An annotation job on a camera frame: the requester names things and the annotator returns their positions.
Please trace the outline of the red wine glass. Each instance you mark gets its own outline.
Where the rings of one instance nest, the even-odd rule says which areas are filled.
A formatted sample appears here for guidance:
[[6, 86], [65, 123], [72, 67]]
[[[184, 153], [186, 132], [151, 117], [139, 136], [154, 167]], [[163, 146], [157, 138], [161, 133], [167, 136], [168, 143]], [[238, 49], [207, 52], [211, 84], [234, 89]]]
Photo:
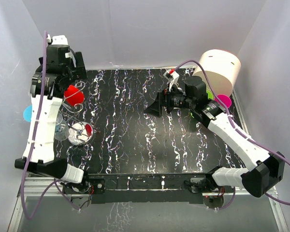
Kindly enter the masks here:
[[65, 101], [71, 106], [82, 104], [85, 99], [83, 92], [73, 85], [70, 85], [67, 90], [64, 91], [64, 97]]

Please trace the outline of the green wine glass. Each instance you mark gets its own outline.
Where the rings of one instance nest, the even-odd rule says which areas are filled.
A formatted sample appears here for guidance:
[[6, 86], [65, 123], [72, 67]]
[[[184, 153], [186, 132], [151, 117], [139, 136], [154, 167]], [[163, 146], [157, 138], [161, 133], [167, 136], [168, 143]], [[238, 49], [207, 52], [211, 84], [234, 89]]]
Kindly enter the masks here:
[[190, 115], [196, 119], [197, 112], [201, 111], [206, 107], [206, 105], [213, 99], [213, 94], [210, 90], [206, 90], [206, 96], [207, 100], [205, 100], [205, 97], [201, 97], [200, 99], [197, 97], [192, 98], [192, 109], [190, 110]]

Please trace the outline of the magenta wine glass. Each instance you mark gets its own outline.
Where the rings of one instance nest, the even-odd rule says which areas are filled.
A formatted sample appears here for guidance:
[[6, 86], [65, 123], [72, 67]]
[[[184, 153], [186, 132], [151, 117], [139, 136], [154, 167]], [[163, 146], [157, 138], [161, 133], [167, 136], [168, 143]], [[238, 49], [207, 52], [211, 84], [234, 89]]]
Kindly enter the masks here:
[[215, 97], [215, 101], [217, 101], [219, 104], [224, 103], [227, 108], [230, 108], [232, 105], [231, 98], [224, 94], [218, 94], [217, 98]]

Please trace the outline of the clear wine glass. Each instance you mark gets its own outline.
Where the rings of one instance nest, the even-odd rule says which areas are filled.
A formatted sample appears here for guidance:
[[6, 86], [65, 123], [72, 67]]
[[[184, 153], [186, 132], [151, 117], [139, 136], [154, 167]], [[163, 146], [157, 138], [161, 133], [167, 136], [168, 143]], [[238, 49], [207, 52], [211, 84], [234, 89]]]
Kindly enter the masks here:
[[56, 126], [55, 126], [55, 134], [54, 139], [58, 141], [66, 140], [69, 137], [69, 126], [66, 120], [63, 118], [61, 113], [58, 113]]

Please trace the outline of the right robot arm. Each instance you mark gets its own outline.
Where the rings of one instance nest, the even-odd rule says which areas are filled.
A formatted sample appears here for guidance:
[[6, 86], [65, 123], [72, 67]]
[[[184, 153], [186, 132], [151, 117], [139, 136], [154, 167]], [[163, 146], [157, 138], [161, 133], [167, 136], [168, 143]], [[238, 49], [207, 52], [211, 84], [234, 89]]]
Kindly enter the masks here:
[[261, 197], [282, 180], [284, 161], [249, 141], [225, 109], [208, 98], [206, 84], [198, 76], [185, 80], [185, 90], [169, 84], [157, 93], [155, 101], [144, 113], [161, 117], [162, 109], [170, 113], [174, 108], [189, 109], [192, 117], [220, 137], [242, 160], [244, 168], [216, 167], [205, 175], [204, 186], [212, 192], [223, 186], [245, 188], [252, 196]]

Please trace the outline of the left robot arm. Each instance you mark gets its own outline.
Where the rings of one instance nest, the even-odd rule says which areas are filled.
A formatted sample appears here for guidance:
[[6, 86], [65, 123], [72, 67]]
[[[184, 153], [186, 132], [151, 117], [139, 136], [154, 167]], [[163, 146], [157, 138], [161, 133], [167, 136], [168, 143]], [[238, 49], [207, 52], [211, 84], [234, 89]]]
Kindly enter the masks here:
[[32, 115], [28, 141], [14, 166], [71, 182], [78, 192], [84, 193], [90, 187], [89, 179], [83, 177], [84, 171], [68, 164], [66, 159], [56, 159], [54, 154], [55, 127], [64, 92], [76, 80], [87, 77], [82, 53], [74, 52], [69, 45], [50, 44], [46, 57], [40, 57], [39, 62], [30, 87]]

